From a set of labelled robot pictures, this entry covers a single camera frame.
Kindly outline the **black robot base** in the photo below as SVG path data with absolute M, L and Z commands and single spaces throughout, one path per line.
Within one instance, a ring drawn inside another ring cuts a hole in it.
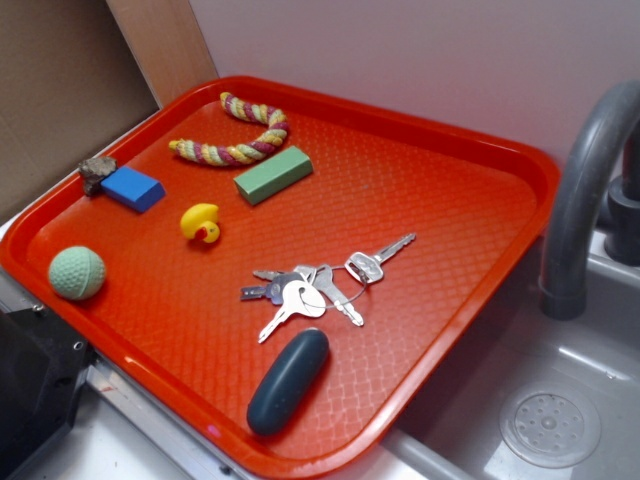
M 73 428 L 93 357 L 54 311 L 1 314 L 1 477 L 14 479 Z

